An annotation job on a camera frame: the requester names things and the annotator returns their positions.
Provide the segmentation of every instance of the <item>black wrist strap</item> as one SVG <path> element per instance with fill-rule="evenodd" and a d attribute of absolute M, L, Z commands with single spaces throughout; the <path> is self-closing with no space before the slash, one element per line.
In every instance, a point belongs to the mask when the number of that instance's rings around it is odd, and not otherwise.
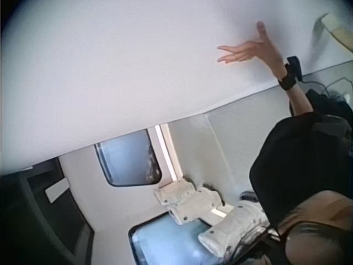
<path fill-rule="evenodd" d="M 297 83 L 297 81 L 296 81 L 296 75 L 291 65 L 286 64 L 285 66 L 287 69 L 287 75 L 282 79 L 282 81 L 278 81 L 278 82 L 284 90 L 289 90 Z"/>

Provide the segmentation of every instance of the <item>white foot restraint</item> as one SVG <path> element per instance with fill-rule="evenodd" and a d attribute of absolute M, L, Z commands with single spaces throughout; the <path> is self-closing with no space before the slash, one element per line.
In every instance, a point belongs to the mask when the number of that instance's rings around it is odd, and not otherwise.
<path fill-rule="evenodd" d="M 175 222 L 183 225 L 221 205 L 222 200 L 218 192 L 201 187 L 182 202 L 167 206 L 167 209 Z"/>
<path fill-rule="evenodd" d="M 180 202 L 194 192 L 194 185 L 183 178 L 153 191 L 162 205 Z"/>
<path fill-rule="evenodd" d="M 266 221 L 259 203 L 241 200 L 221 222 L 199 234 L 198 238 L 213 255 L 224 257 L 248 231 Z"/>

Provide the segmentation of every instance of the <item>cable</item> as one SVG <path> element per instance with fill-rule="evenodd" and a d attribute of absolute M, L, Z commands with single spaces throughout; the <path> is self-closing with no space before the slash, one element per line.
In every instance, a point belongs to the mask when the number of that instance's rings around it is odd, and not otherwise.
<path fill-rule="evenodd" d="M 320 82 L 316 82 L 316 81 L 307 81 L 307 82 L 302 81 L 302 83 L 303 84 L 318 84 L 318 85 L 322 86 L 324 88 L 324 91 L 326 92 L 328 98 L 331 98 L 330 93 L 328 92 L 327 87 L 324 84 L 322 84 Z"/>
<path fill-rule="evenodd" d="M 329 87 L 333 86 L 334 84 L 336 84 L 336 83 L 338 83 L 338 82 L 340 82 L 340 81 L 342 81 L 342 80 L 346 80 L 348 83 L 350 83 L 350 84 L 351 84 L 351 87 L 352 87 L 352 91 L 353 91 L 353 82 L 350 81 L 349 79 L 347 79 L 346 77 L 340 78 L 340 79 L 338 79 L 338 80 L 332 82 L 331 84 L 328 84 L 327 86 L 325 86 L 324 84 L 322 84 L 322 83 L 320 83 L 320 82 L 317 82 L 317 81 L 306 81 L 306 82 L 305 82 L 305 81 L 302 81 L 302 83 L 303 83 L 303 84 L 310 84 L 310 83 L 312 83 L 312 84 L 318 84 L 318 85 L 322 86 L 322 87 L 324 88 L 324 91 L 326 92 L 327 96 L 328 96 L 329 98 L 331 98 L 330 93 L 328 92 Z"/>

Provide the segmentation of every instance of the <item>fingers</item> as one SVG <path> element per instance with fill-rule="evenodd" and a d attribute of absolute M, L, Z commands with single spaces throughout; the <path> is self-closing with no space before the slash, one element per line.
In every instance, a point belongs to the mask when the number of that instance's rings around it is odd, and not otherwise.
<path fill-rule="evenodd" d="M 248 61 L 254 58 L 253 55 L 244 55 L 236 60 L 226 60 L 225 63 L 230 63 L 230 62 L 243 62 L 243 61 Z"/>
<path fill-rule="evenodd" d="M 257 23 L 257 27 L 258 27 L 258 32 L 260 34 L 261 40 L 267 40 L 268 36 L 267 36 L 267 31 L 266 31 L 264 22 L 259 21 Z"/>
<path fill-rule="evenodd" d="M 226 56 L 223 56 L 217 60 L 217 62 L 222 62 L 222 61 L 236 61 L 238 58 L 248 56 L 247 52 L 242 52 L 241 54 L 228 54 Z"/>
<path fill-rule="evenodd" d="M 259 45 L 257 42 L 255 41 L 247 41 L 244 44 L 241 44 L 239 46 L 233 47 L 233 46 L 219 46 L 218 49 L 219 50 L 223 50 L 223 51 L 229 51 L 232 52 L 234 54 L 240 53 L 240 52 L 244 52 L 247 50 L 251 50 L 253 48 L 255 48 L 257 45 Z"/>

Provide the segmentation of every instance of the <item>hand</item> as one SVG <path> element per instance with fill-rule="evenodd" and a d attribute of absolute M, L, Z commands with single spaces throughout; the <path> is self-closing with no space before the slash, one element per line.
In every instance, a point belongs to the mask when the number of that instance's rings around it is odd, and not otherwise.
<path fill-rule="evenodd" d="M 272 70 L 272 73 L 278 80 L 282 80 L 287 75 L 283 57 L 268 37 L 265 24 L 258 22 L 257 27 L 261 42 L 247 41 L 236 47 L 219 46 L 218 49 L 229 51 L 231 54 L 219 58 L 218 62 L 242 62 L 251 60 L 256 56 Z"/>

